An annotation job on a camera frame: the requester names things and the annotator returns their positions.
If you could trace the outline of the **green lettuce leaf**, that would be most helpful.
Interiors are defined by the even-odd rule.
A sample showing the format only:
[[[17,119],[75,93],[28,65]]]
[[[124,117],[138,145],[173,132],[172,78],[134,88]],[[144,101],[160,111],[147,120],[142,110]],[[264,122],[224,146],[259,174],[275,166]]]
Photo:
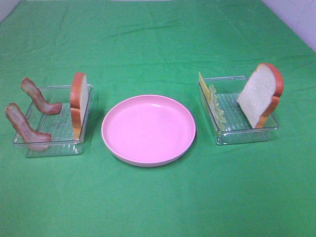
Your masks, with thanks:
[[[217,90],[214,85],[209,86],[210,91],[210,99],[209,99],[209,106],[210,110],[213,114],[214,120],[217,124],[219,130],[225,130],[225,123],[226,119],[224,117],[224,111],[220,109],[219,102],[218,102],[218,95],[216,94]]]

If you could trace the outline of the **bread slice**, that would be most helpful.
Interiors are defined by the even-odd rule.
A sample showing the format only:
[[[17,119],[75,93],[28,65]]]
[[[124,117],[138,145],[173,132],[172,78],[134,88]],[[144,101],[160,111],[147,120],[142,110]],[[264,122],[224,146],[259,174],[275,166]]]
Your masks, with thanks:
[[[248,79],[237,102],[252,128],[264,127],[283,93],[283,78],[272,64],[261,63]]]
[[[70,111],[74,138],[79,139],[88,103],[86,74],[77,72],[71,85]]]

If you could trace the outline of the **bacon strip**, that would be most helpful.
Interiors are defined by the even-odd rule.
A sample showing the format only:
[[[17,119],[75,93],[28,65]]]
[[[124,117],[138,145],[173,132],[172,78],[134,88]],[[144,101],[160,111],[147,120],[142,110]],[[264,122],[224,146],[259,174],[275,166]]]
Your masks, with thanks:
[[[30,150],[42,152],[49,148],[49,145],[43,145],[43,143],[51,141],[51,134],[32,129],[17,104],[9,103],[4,113]]]
[[[41,91],[34,84],[32,80],[29,78],[23,78],[21,84],[21,89],[28,94],[31,98],[37,109],[46,115],[58,114],[61,111],[62,104],[61,103],[48,103]]]

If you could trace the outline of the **pink round plate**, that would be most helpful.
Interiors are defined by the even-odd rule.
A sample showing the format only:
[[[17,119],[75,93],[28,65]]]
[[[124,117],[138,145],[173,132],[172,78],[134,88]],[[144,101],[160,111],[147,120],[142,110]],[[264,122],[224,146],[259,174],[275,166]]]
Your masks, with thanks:
[[[156,167],[177,160],[190,148],[196,124],[190,111],[178,101],[161,95],[139,95],[108,111],[101,134],[119,160]]]

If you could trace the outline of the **green tablecloth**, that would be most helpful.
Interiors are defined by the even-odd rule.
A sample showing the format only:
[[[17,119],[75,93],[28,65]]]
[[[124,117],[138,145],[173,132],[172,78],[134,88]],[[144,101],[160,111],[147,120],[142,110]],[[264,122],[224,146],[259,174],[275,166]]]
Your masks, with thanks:
[[[274,139],[219,146],[198,75],[275,65],[284,91]],[[316,234],[316,55],[259,0],[24,1],[0,25],[0,107],[31,102],[22,78],[94,86],[81,155],[26,158],[0,116],[3,237],[313,237]],[[178,100],[196,138],[156,168],[121,162],[101,124],[139,94]]]

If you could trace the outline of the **yellow cheese slice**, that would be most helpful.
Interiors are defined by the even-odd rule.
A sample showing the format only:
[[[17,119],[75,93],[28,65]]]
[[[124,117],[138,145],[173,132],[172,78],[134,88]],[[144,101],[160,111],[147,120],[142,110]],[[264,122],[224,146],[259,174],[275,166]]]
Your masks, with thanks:
[[[198,76],[199,76],[199,83],[200,83],[201,89],[205,95],[207,103],[209,104],[210,99],[211,99],[210,89],[207,87],[207,85],[206,85],[206,83],[201,75],[201,72],[198,73]]]

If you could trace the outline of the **right clear plastic tray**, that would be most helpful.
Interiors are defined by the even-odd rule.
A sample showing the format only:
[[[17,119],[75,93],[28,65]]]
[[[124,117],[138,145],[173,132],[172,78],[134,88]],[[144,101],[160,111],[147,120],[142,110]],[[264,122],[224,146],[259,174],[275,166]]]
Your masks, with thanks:
[[[275,137],[274,131],[278,129],[279,123],[273,115],[269,115],[264,127],[252,128],[237,103],[237,98],[248,81],[246,76],[205,78],[204,81],[208,88],[211,84],[216,88],[219,107],[224,111],[226,119],[225,130],[219,130],[198,81],[203,111],[218,145],[264,142]]]

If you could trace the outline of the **clear plastic tray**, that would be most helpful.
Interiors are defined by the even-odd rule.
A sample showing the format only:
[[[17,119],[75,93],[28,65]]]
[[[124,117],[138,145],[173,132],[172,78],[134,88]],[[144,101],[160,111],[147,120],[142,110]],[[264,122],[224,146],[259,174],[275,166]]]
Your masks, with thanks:
[[[41,113],[31,103],[26,119],[32,129],[51,134],[51,141],[46,143],[25,143],[19,134],[13,138],[13,145],[27,158],[79,155],[84,151],[84,137],[92,107],[93,86],[88,85],[88,103],[79,139],[74,138],[71,110],[70,110],[70,85],[41,87],[40,91],[45,100],[50,103],[61,103],[60,113],[46,115]]]
[[[203,111],[218,145],[264,142],[275,137],[274,131],[278,129],[279,123],[273,115],[269,115],[264,127],[252,128],[237,103],[237,98],[248,81],[246,76],[205,78],[204,81],[208,88],[211,84],[216,88],[219,107],[224,111],[226,119],[225,130],[219,130],[198,81]]]

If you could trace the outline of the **left clear plastic tray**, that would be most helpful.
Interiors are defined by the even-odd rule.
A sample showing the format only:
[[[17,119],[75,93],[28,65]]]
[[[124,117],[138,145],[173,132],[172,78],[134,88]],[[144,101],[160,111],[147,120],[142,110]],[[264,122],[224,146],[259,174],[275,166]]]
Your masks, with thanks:
[[[41,87],[40,91],[45,100],[50,103],[61,103],[60,113],[46,115],[41,113],[31,103],[26,119],[32,129],[51,134],[51,141],[46,143],[25,143],[19,134],[13,138],[13,145],[27,158],[79,155],[84,151],[84,137],[92,107],[93,86],[88,85],[88,103],[79,139],[74,138],[71,110],[70,110],[70,85]]]

